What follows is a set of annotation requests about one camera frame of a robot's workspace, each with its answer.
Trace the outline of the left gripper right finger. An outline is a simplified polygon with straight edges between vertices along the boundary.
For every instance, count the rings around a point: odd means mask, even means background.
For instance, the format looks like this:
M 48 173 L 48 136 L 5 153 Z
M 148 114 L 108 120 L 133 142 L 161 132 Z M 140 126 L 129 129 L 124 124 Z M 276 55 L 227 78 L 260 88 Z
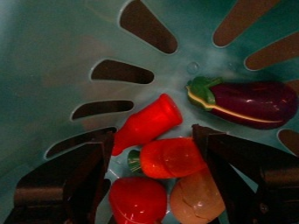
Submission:
M 299 224 L 299 157 L 195 124 L 229 224 Z

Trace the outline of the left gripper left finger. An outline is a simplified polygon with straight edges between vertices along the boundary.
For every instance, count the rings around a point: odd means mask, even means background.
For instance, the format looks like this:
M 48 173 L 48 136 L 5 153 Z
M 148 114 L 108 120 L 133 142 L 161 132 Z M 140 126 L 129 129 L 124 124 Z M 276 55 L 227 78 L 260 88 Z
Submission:
M 30 171 L 16 185 L 4 224 L 94 224 L 112 148 L 106 133 Z

